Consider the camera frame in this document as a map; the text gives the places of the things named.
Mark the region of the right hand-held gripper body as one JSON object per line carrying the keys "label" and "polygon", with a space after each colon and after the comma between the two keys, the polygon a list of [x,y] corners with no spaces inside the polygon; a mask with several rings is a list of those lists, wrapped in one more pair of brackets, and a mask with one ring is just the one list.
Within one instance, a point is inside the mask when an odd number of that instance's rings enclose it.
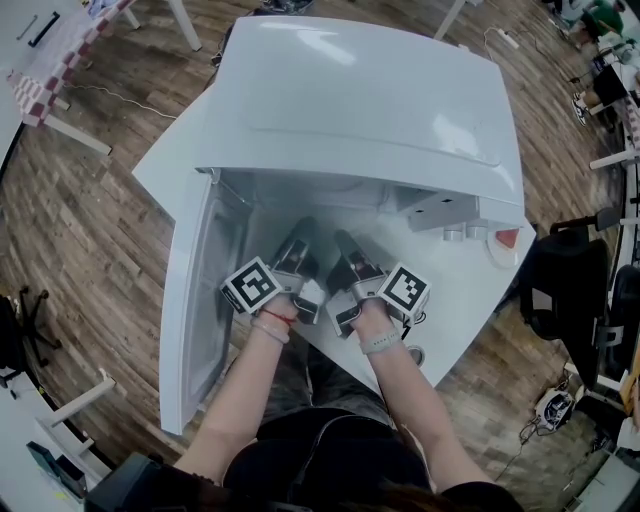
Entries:
{"label": "right hand-held gripper body", "polygon": [[341,338],[350,336],[351,323],[361,315],[366,300],[382,300],[390,317],[411,327],[423,318],[431,294],[431,283],[403,263],[385,272],[360,248],[341,251],[327,286],[326,311]]}

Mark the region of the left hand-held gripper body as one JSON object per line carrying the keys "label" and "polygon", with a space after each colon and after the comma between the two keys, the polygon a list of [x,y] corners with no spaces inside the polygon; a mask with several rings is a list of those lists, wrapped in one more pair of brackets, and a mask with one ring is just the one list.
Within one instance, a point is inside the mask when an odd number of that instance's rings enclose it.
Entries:
{"label": "left hand-held gripper body", "polygon": [[274,259],[266,264],[256,256],[229,276],[220,290],[238,313],[256,313],[277,295],[288,296],[301,323],[314,325],[326,300],[317,281],[319,264],[309,240],[291,234]]}

